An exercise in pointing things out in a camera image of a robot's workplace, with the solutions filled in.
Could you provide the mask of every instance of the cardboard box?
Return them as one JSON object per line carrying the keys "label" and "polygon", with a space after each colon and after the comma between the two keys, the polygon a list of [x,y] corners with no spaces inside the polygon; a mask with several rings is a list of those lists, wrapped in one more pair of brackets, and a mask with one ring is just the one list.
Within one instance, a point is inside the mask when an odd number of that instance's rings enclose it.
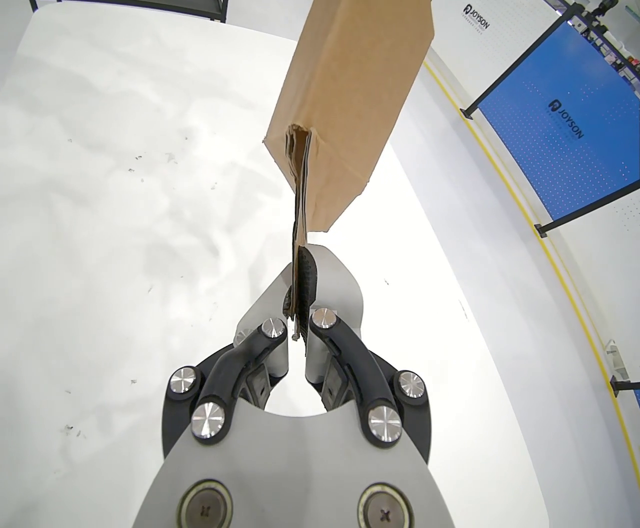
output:
{"label": "cardboard box", "polygon": [[430,0],[314,0],[264,139],[301,238],[364,190],[432,39]]}

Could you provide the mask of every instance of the white tabletop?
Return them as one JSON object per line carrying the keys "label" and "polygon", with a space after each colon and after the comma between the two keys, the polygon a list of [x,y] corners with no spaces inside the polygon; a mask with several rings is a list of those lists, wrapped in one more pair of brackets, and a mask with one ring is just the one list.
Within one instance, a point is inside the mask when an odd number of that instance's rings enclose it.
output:
{"label": "white tabletop", "polygon": [[[293,194],[261,140],[293,50],[134,8],[33,17],[0,92],[0,525],[131,525],[162,463],[168,376],[228,344],[290,260]],[[458,526],[492,525],[488,500],[544,525],[504,388],[390,148],[312,241],[358,280],[367,345],[426,380],[430,467]],[[302,370],[293,347],[271,411],[321,411]]]}

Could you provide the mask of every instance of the yellow floor tape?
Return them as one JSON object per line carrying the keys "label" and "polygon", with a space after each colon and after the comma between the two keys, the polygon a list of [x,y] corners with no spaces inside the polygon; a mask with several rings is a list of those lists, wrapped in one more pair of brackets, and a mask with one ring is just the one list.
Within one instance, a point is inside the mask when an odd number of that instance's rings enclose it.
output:
{"label": "yellow floor tape", "polygon": [[[440,89],[443,91],[444,95],[446,95],[447,99],[449,99],[449,102],[456,109],[456,111],[460,115],[460,118],[465,122],[465,124],[467,125],[467,128],[469,129],[469,131],[471,132],[473,137],[476,139],[478,145],[480,145],[480,148],[483,150],[484,154],[489,159],[489,162],[491,162],[491,165],[493,165],[493,168],[495,168],[495,171],[498,173],[498,175],[500,176],[500,179],[502,180],[504,185],[507,187],[507,190],[509,191],[509,194],[513,198],[513,201],[518,206],[518,209],[520,209],[520,212],[522,213],[522,216],[524,216],[524,218],[527,220],[527,224],[531,228],[531,231],[533,232],[534,237],[539,242],[540,247],[545,252],[545,255],[547,256],[548,261],[551,263],[551,266],[553,267],[554,271],[556,272],[558,280],[560,281],[560,284],[562,285],[563,290],[566,293],[566,295],[567,295],[567,297],[569,299],[569,302],[571,303],[571,306],[573,307],[573,311],[575,312],[575,315],[578,317],[578,320],[580,321],[580,325],[582,326],[582,330],[584,331],[584,335],[587,337],[587,340],[589,341],[589,345],[591,346],[591,351],[593,352],[593,356],[596,358],[596,361],[597,361],[598,366],[600,368],[600,373],[602,374],[602,378],[604,379],[605,384],[607,386],[607,389],[609,391],[609,396],[611,397],[611,402],[612,402],[612,404],[614,406],[614,409],[616,410],[616,415],[618,416],[618,421],[620,422],[620,428],[622,429],[622,435],[625,438],[625,443],[626,443],[627,449],[629,451],[629,456],[631,458],[631,464],[632,464],[632,466],[634,468],[634,473],[636,474],[636,481],[637,481],[638,487],[640,488],[640,468],[638,467],[638,462],[636,460],[636,454],[634,452],[634,448],[633,448],[633,445],[631,443],[631,439],[629,437],[629,433],[627,431],[627,426],[625,425],[624,418],[622,417],[622,412],[620,410],[620,405],[618,404],[618,400],[616,399],[615,395],[613,394],[613,389],[611,388],[611,384],[609,383],[609,379],[610,379],[609,378],[609,374],[607,373],[607,369],[605,368],[605,365],[602,362],[602,358],[600,357],[600,352],[599,352],[598,348],[596,347],[595,341],[593,340],[593,338],[591,336],[591,332],[589,331],[589,327],[587,326],[587,324],[586,324],[586,322],[584,320],[584,317],[582,316],[582,313],[580,312],[578,303],[573,298],[573,294],[571,293],[571,290],[570,290],[568,284],[566,283],[566,280],[564,279],[563,274],[560,272],[560,268],[559,268],[558,264],[556,263],[556,260],[553,258],[553,256],[549,252],[549,248],[547,248],[547,244],[542,240],[542,238],[540,238],[540,235],[538,234],[538,231],[534,227],[535,222],[533,222],[533,220],[531,219],[529,213],[527,212],[527,209],[522,205],[522,202],[520,201],[520,198],[518,197],[516,192],[513,190],[513,187],[511,185],[511,182],[510,182],[509,178],[507,178],[504,175],[504,172],[500,169],[500,167],[498,166],[498,163],[496,162],[496,160],[494,160],[491,152],[489,152],[489,150],[484,145],[483,141],[478,136],[478,133],[471,126],[471,124],[469,123],[469,120],[467,120],[462,115],[462,113],[460,112],[459,105],[457,105],[456,101],[453,99],[453,97],[451,96],[451,94],[449,93],[447,88],[444,86],[444,84],[441,82],[441,80],[438,78],[438,76],[433,71],[433,69],[427,64],[426,61],[424,61],[422,64],[424,65],[425,69],[431,74],[431,77],[433,77],[433,79],[436,81],[436,83],[438,84]],[[566,266],[564,265],[564,262],[562,262],[561,258],[560,258],[560,261],[561,261],[561,263],[563,265],[565,273],[567,274],[569,279],[572,281],[573,286],[575,287],[575,282],[571,278],[571,275],[569,274],[568,270],[566,269]],[[589,312],[586,310],[586,308],[585,308],[585,312],[587,313],[587,316],[589,317],[589,320],[591,320],[591,316],[589,315]]]}

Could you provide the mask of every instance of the metal bolt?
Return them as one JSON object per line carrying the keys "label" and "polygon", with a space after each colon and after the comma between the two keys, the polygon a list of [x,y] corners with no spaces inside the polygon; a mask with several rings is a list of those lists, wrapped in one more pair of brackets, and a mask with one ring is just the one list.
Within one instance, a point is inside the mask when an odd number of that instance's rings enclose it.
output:
{"label": "metal bolt", "polygon": [[251,330],[238,330],[238,333],[234,337],[234,346],[238,346],[242,343],[242,341],[244,341],[251,332]]}
{"label": "metal bolt", "polygon": [[386,444],[395,442],[402,434],[402,421],[396,411],[379,405],[369,411],[369,430]]}
{"label": "metal bolt", "polygon": [[191,432],[196,438],[207,440],[216,436],[225,423],[225,410],[212,401],[198,406],[191,417]]}
{"label": "metal bolt", "polygon": [[374,493],[365,505],[367,526],[371,528],[403,528],[404,512],[397,499],[387,492]]}
{"label": "metal bolt", "polygon": [[262,333],[271,339],[280,337],[285,330],[285,325],[282,320],[277,317],[273,319],[270,317],[261,326]]}
{"label": "metal bolt", "polygon": [[320,328],[331,328],[338,318],[329,308],[318,308],[311,316],[314,324]]}
{"label": "metal bolt", "polygon": [[226,528],[231,523],[232,501],[217,481],[196,484],[180,504],[180,528]]}
{"label": "metal bolt", "polygon": [[412,514],[405,497],[388,484],[373,484],[358,503],[360,528],[409,528]]}
{"label": "metal bolt", "polygon": [[196,381],[196,371],[191,367],[176,370],[169,378],[169,388],[176,394],[184,394],[193,387]]}
{"label": "metal bolt", "polygon": [[415,372],[404,371],[398,376],[398,384],[409,398],[420,398],[424,394],[424,381]]}

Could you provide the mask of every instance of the joyson logo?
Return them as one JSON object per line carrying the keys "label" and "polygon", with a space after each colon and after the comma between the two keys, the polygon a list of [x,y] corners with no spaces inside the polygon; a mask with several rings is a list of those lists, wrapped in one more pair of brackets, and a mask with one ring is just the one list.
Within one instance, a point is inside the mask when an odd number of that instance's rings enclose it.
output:
{"label": "joyson logo", "polygon": [[548,104],[548,108],[551,110],[551,113],[554,113],[557,116],[558,120],[562,124],[569,127],[569,130],[571,131],[570,136],[572,136],[572,138],[581,140],[584,137],[584,132],[582,132],[580,127],[576,124],[575,120],[571,117],[571,114],[569,114],[567,110],[560,110],[562,108],[562,103],[559,99],[551,101]]}
{"label": "joyson logo", "polygon": [[462,16],[467,20],[469,24],[475,26],[478,33],[486,30],[489,27],[489,22],[476,11],[471,4],[467,4],[462,10]]}

